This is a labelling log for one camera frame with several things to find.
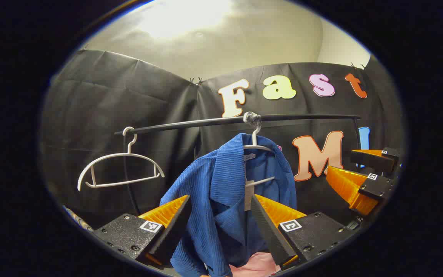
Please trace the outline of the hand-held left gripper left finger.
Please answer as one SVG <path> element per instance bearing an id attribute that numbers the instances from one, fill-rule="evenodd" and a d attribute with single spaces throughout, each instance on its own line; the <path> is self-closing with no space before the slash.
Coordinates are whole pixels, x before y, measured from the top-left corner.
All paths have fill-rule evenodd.
<path id="1" fill-rule="evenodd" d="M 183 195 L 139 216 L 123 214 L 93 233 L 129 259 L 165 266 L 186 231 L 191 211 L 191 197 Z"/>

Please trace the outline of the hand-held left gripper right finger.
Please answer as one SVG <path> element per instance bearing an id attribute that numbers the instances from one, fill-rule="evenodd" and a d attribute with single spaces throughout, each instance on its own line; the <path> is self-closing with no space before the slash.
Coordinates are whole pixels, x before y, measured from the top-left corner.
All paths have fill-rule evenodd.
<path id="1" fill-rule="evenodd" d="M 323 212 L 306 215 L 258 194 L 252 196 L 251 211 L 267 249 L 282 269 L 315 260 L 353 235 Z"/>

